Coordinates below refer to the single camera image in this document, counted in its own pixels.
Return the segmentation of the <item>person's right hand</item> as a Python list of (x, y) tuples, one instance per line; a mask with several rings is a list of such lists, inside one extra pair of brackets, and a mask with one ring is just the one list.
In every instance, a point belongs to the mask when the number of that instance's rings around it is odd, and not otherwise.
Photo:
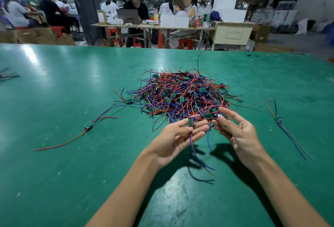
[(247, 120), (245, 125), (238, 124), (222, 113), (213, 123), (215, 130), (230, 142), (239, 160), (253, 172), (266, 155), (254, 125)]

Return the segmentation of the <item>person's left hand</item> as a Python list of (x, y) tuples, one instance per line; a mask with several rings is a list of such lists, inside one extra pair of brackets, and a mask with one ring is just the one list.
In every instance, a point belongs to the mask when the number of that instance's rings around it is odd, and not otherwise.
[[(207, 132), (210, 129), (207, 120), (195, 122), (192, 133)], [(143, 150), (142, 154), (152, 156), (158, 169), (165, 167), (174, 160), (184, 149), (190, 145), (180, 145), (180, 136), (185, 133), (167, 133), (167, 126), (160, 134)]]

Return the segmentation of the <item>small green wired circuit board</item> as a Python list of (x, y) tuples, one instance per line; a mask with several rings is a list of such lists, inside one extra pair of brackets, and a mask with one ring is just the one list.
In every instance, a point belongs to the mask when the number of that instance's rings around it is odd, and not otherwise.
[[(188, 119), (188, 126), (189, 127), (194, 127), (195, 126), (195, 121), (196, 121), (196, 118), (189, 118)], [(198, 160), (198, 162), (203, 166), (203, 168), (210, 174), (210, 175), (212, 175), (212, 176), (214, 176), (214, 174), (212, 174), (209, 170), (212, 170), (212, 171), (214, 171), (214, 169), (213, 168), (211, 168), (211, 167), (209, 167), (209, 166), (207, 166), (198, 156), (197, 156), (197, 154), (196, 154), (196, 152), (195, 152), (195, 149), (194, 149), (194, 145), (193, 145), (193, 142), (192, 142), (192, 134), (190, 134), (190, 136), (189, 136), (189, 141), (190, 141), (190, 147), (191, 147), (191, 149), (192, 149), (192, 151), (193, 151), (193, 155), (194, 155), (194, 157)]]

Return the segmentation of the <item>person's right forearm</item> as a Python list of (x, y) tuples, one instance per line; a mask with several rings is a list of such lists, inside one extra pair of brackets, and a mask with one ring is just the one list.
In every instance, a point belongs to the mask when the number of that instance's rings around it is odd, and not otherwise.
[(266, 152), (255, 155), (249, 168), (284, 227), (330, 227)]

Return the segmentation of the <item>person's left forearm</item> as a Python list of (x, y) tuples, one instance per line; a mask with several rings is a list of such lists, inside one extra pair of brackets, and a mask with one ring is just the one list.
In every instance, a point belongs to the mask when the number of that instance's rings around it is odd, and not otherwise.
[(143, 151), (85, 227), (132, 227), (158, 170), (157, 154)]

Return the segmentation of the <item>flat brown cardboard sheet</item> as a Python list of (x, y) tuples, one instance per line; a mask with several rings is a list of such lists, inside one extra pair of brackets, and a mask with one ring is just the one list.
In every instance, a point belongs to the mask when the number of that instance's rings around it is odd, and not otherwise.
[(265, 53), (292, 53), (293, 48), (284, 45), (256, 43), (253, 52), (265, 52)]

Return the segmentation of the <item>cream wooden cabinet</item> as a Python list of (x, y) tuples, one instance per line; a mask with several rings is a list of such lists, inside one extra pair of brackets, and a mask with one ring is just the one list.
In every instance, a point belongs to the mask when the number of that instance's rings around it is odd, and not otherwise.
[(210, 35), (212, 40), (211, 50), (214, 50), (216, 44), (246, 46), (255, 25), (255, 23), (251, 22), (231, 23), (213, 21), (212, 26), (215, 28), (215, 32), (213, 35)]

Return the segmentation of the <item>brown cardboard box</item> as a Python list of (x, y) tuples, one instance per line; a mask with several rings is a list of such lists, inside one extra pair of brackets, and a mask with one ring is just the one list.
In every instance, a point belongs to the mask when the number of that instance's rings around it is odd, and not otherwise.
[(250, 34), (250, 39), (256, 43), (267, 43), (272, 26), (255, 24)]

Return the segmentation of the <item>long wooden work table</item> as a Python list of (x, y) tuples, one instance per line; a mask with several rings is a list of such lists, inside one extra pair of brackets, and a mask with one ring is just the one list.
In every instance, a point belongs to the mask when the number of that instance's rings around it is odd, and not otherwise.
[[(144, 41), (144, 46), (149, 45), (149, 48), (151, 48), (151, 30), (156, 29), (156, 30), (163, 30), (164, 31), (164, 38), (165, 38), (165, 48), (169, 48), (169, 41), (172, 39), (180, 38), (180, 39), (186, 39), (186, 40), (191, 40), (194, 42), (198, 42), (198, 50), (201, 49), (201, 41), (204, 35), (205, 31), (216, 31), (215, 27), (188, 27), (188, 28), (180, 28), (181, 30), (184, 31), (182, 35), (176, 35), (172, 34), (173, 31), (177, 30), (178, 28), (172, 28), (172, 27), (161, 27), (160, 25), (150, 25), (150, 24), (132, 24), (132, 25), (126, 25), (126, 24), (106, 24), (106, 23), (95, 23), (92, 24), (91, 26), (94, 27), (102, 27), (106, 31), (107, 35), (107, 40), (108, 40), (108, 45), (111, 46), (111, 39), (112, 38), (121, 38), (122, 33), (121, 29), (122, 28), (131, 28), (131, 29), (141, 29), (143, 30), (143, 33), (139, 34), (128, 34), (127, 37), (133, 37), (134, 39), (142, 40)], [(109, 28), (115, 28), (117, 29), (117, 35), (114, 37), (110, 37), (108, 34), (108, 29)]]

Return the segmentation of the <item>tall clear plastic bottle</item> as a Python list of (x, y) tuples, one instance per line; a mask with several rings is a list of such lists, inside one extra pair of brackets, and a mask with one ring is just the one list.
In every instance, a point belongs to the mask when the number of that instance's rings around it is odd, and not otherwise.
[(211, 2), (207, 2), (206, 7), (204, 8), (203, 11), (203, 23), (202, 23), (203, 27), (206, 28), (210, 27), (211, 12), (212, 12)]

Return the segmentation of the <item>short clear plastic bottle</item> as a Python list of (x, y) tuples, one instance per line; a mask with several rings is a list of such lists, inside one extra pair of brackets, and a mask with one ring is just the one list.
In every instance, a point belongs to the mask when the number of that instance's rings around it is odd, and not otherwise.
[(205, 16), (205, 7), (201, 5), (198, 9), (198, 27), (203, 26), (204, 16)]

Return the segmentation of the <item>white cardboard boxes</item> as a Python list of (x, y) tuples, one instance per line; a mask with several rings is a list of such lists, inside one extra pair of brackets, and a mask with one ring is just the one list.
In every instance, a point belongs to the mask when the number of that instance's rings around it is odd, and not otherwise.
[(189, 27), (189, 17), (180, 17), (175, 15), (161, 15), (160, 27), (166, 29), (182, 29)]

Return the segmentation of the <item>white foam boards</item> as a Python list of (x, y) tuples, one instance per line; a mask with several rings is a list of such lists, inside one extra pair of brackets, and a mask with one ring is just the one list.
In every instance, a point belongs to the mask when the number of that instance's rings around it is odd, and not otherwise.
[(243, 23), (246, 10), (236, 9), (237, 0), (214, 0), (213, 11), (219, 13), (222, 22)]

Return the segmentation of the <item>white sack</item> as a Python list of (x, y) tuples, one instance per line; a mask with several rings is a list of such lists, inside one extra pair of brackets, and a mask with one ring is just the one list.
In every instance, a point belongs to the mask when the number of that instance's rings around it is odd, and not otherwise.
[(307, 34), (308, 18), (298, 21), (297, 25), (298, 25), (298, 30), (295, 33), (295, 35), (306, 35)]

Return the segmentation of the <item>grey laptop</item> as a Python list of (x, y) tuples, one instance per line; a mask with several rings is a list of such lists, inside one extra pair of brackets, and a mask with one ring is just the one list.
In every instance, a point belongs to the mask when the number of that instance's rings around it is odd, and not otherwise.
[(139, 18), (137, 9), (117, 9), (117, 16), (122, 19), (124, 24), (131, 23), (134, 25), (139, 25), (142, 21)]

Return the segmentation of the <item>small brown upright box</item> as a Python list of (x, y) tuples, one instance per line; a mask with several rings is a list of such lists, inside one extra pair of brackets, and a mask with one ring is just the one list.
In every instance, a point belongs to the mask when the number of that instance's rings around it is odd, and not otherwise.
[(107, 17), (106, 13), (103, 10), (97, 10), (97, 16), (98, 16), (98, 23), (100, 24), (107, 24)]

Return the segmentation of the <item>dark building pillar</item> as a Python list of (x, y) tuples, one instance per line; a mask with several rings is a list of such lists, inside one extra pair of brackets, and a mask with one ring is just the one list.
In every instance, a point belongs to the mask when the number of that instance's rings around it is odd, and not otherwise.
[(74, 2), (87, 44), (89, 46), (100, 46), (103, 29), (93, 26), (98, 23), (97, 10), (100, 10), (100, 0), (74, 0)]

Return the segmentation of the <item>row of brown cardboard boxes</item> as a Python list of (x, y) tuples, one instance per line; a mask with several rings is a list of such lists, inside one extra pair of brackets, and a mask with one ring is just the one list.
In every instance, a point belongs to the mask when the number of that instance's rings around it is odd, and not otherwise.
[(15, 30), (0, 31), (0, 44), (43, 44), (43, 45), (65, 45), (75, 46), (72, 35), (57, 34), (53, 29), (21, 28)]

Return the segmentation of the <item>pile of wired circuit boards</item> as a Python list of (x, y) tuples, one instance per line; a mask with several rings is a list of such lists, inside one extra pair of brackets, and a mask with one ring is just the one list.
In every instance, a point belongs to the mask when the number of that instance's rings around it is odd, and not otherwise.
[(127, 98), (133, 98), (133, 104), (140, 112), (157, 120), (152, 124), (152, 131), (156, 131), (166, 120), (169, 123), (182, 119), (196, 118), (196, 121), (207, 120), (209, 124), (217, 120), (221, 114), (219, 107), (243, 107), (261, 112), (252, 108), (261, 104), (255, 103), (244, 106), (240, 95), (229, 93), (229, 86), (216, 83), (207, 72), (199, 70), (199, 58), (206, 51), (202, 51), (197, 58), (197, 68), (182, 71), (146, 70), (138, 78), (141, 82), (136, 90), (126, 91)]

